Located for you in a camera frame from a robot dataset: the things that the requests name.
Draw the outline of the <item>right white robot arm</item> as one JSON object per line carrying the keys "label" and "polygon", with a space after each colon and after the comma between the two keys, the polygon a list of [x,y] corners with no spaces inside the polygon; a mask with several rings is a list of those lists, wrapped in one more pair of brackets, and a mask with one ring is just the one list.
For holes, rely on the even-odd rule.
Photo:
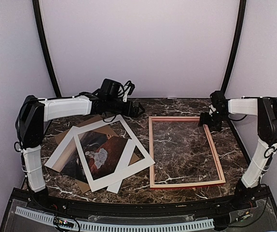
{"label": "right white robot arm", "polygon": [[240,182],[246,189],[258,186],[277,151],[277,97],[227,99],[217,90],[211,93],[210,99],[208,112],[200,114],[199,126],[207,125],[213,131],[221,131],[222,122],[230,120],[229,115],[257,117],[258,144]]}

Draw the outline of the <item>clear acrylic sheet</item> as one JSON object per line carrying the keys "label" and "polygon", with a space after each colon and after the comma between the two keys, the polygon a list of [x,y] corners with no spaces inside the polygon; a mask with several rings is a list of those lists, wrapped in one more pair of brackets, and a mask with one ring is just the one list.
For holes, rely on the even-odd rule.
{"label": "clear acrylic sheet", "polygon": [[197,122],[154,121],[152,135],[155,184],[220,179],[205,130]]}

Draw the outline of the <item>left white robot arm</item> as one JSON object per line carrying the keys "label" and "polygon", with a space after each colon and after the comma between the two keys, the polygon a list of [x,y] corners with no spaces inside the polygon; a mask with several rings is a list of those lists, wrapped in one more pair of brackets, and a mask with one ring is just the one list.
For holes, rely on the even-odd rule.
{"label": "left white robot arm", "polygon": [[28,95],[18,113],[15,128],[23,157],[28,185],[33,192],[33,202],[42,211],[52,207],[52,199],[42,190],[46,184],[42,172],[41,145],[45,137],[44,124],[69,116],[101,115],[112,113],[126,117],[139,117],[145,112],[138,101],[121,98],[103,99],[89,92],[61,98],[37,98]]}

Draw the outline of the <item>wooden picture frame red edge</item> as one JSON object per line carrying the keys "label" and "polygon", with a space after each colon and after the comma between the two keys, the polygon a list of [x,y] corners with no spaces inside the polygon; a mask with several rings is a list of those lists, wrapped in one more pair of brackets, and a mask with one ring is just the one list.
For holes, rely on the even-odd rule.
{"label": "wooden picture frame red edge", "polygon": [[152,189],[199,188],[226,182],[207,125],[197,116],[149,117]]}

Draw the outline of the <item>white photo mat border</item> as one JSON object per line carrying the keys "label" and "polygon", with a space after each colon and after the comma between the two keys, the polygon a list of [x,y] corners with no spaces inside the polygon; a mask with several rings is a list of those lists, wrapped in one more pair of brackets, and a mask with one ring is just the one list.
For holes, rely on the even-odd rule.
{"label": "white photo mat border", "polygon": [[[87,164],[87,161],[85,160],[84,154],[83,154],[83,148],[81,146],[81,143],[79,141],[78,135],[83,132],[92,131],[101,127],[104,127],[106,125],[109,125],[109,123],[106,123],[104,121],[98,121],[95,123],[92,123],[87,126],[83,126],[80,128],[76,128],[75,132],[73,133],[73,138],[77,147],[77,151],[80,157],[80,160],[83,165],[83,169],[85,172],[85,176],[87,178],[89,187],[92,192],[100,190],[102,188],[107,187],[108,189],[115,188],[115,184],[121,182],[125,178],[128,178],[148,167],[151,167],[155,164],[153,158],[150,156],[150,154],[146,151],[144,146],[141,144],[141,142],[138,140],[138,138],[135,136],[135,134],[132,132],[130,127],[127,125],[125,120],[121,115],[117,115],[116,117],[110,117],[109,120],[111,120],[112,123],[120,122],[126,132],[131,137],[130,140],[127,141],[122,153],[121,157],[117,163],[116,169],[113,173],[106,175],[105,177],[99,178],[97,180],[94,180],[90,171],[90,168]],[[135,148],[138,148],[140,152],[142,153],[144,159],[141,159],[134,164],[129,164],[130,160],[132,158],[132,155],[134,153]]]}

